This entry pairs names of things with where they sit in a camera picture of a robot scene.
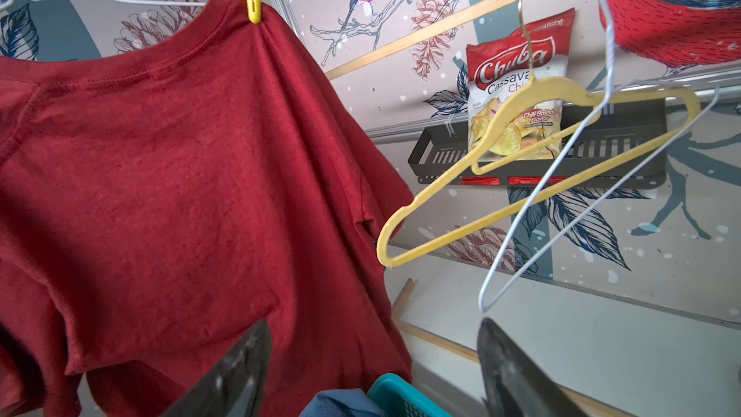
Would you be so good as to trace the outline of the slate blue t-shirt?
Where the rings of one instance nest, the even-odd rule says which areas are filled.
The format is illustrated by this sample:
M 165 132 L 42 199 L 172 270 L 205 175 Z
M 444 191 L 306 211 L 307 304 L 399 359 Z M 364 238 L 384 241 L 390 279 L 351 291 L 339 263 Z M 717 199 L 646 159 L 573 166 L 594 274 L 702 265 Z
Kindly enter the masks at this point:
M 299 416 L 383 417 L 386 413 L 361 389 L 333 389 L 316 394 Z

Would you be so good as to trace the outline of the yellow plastic hanger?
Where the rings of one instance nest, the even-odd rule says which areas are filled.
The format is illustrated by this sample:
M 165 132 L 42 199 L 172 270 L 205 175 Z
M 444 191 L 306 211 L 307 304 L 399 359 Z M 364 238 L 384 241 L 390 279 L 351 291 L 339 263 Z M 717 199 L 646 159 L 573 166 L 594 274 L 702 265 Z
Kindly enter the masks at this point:
M 651 102 L 652 100 L 665 100 L 666 98 L 678 98 L 681 100 L 688 112 L 688 119 L 694 121 L 700 115 L 700 99 L 691 90 L 682 87 L 673 87 L 669 89 L 648 89 L 640 91 L 611 91 L 611 96 L 607 95 L 606 88 L 603 93 L 596 94 L 587 91 L 579 83 L 564 76 L 552 76 L 546 78 L 537 78 L 534 75 L 530 77 L 528 84 L 514 96 L 509 98 L 494 115 L 484 137 L 480 144 L 461 158 L 455 165 L 448 169 L 444 174 L 437 178 L 431 185 L 420 192 L 406 207 L 400 208 L 395 212 L 381 230 L 378 242 L 376 243 L 376 256 L 380 264 L 386 268 L 395 268 L 406 264 L 416 258 L 424 256 L 442 246 L 446 246 L 454 241 L 458 241 L 491 223 L 499 221 L 508 216 L 514 216 L 520 220 L 526 214 L 526 211 L 533 204 L 539 203 L 546 198 L 551 198 L 575 185 L 580 185 L 602 173 L 609 172 L 626 162 L 635 160 L 645 154 L 654 156 L 659 149 L 667 146 L 673 138 L 671 133 L 665 133 L 654 139 L 644 142 L 644 144 L 633 148 L 625 153 L 614 156 L 600 164 L 592 166 L 578 174 L 575 174 L 564 181 L 555 185 L 550 185 L 550 179 L 555 175 L 560 165 L 567 157 L 568 151 L 576 143 L 583 131 L 592 125 L 602 113 L 602 110 L 612 102 L 632 103 L 632 102 Z M 493 159 L 489 156 L 489 148 L 503 133 L 508 124 L 523 114 L 529 108 L 541 102 L 550 100 L 559 100 L 562 103 L 570 103 L 576 106 L 589 107 L 590 113 L 579 123 L 573 124 L 564 131 L 550 135 L 542 141 L 522 150 L 517 154 L 505 156 L 504 158 Z M 399 257 L 392 258 L 388 254 L 389 241 L 396 231 L 397 227 L 405 218 L 410 216 L 414 210 L 418 210 L 422 204 L 428 202 L 443 187 L 449 185 L 453 180 L 465 170 L 469 169 L 476 176 L 483 176 L 496 169 L 504 167 L 511 162 L 515 162 L 539 151 L 547 151 L 553 145 L 559 145 L 560 150 L 554 154 L 553 161 L 549 169 L 541 176 L 534 191 L 525 200 L 520 200 L 513 205 L 498 210 L 481 218 L 465 227 L 452 231 L 449 234 L 437 237 L 432 241 L 407 251 Z

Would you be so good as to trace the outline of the dark red t-shirt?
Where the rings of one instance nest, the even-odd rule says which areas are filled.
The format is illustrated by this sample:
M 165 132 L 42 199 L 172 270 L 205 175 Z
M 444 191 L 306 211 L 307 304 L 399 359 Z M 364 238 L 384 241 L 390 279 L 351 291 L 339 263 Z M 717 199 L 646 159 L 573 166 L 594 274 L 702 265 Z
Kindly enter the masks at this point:
M 395 167 L 270 7 L 160 44 L 1 61 L 1 411 L 156 416 L 259 320 L 261 413 L 411 378 L 376 241 Z

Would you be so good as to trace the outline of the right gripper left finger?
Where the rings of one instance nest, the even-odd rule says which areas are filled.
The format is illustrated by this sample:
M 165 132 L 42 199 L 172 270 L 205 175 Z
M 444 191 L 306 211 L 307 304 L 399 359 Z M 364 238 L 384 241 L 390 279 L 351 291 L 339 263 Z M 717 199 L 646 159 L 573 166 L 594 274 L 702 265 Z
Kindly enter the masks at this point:
M 272 352 L 266 320 L 251 326 L 165 417 L 258 416 Z

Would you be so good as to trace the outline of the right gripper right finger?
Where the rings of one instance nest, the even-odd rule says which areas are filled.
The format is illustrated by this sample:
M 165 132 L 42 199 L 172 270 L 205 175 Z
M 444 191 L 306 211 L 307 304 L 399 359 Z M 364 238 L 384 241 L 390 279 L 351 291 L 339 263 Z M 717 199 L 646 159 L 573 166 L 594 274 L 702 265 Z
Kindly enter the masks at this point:
M 482 320 L 477 351 L 488 415 L 567 417 L 585 414 L 494 320 Z

